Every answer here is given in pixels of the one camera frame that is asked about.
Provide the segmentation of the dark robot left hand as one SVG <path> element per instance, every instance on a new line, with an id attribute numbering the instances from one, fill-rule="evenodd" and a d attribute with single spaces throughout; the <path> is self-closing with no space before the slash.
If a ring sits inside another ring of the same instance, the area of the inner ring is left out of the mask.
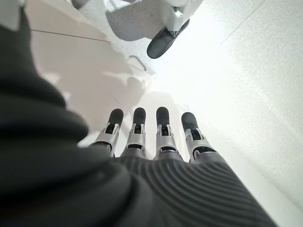
<path id="1" fill-rule="evenodd" d="M 3 227 L 273 227 L 212 148 L 190 162 L 166 148 L 78 146 L 88 134 L 34 66 L 24 7 L 1 4 L 0 224 Z"/>

